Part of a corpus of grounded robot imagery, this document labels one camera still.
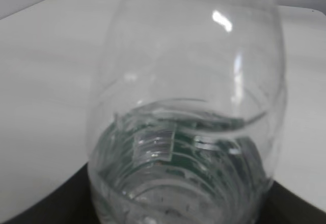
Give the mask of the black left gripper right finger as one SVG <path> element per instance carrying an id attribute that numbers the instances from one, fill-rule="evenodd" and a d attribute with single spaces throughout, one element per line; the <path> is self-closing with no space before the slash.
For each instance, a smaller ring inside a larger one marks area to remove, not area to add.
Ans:
<path id="1" fill-rule="evenodd" d="M 275 181 L 257 220 L 258 224 L 326 224 L 325 212 Z"/>

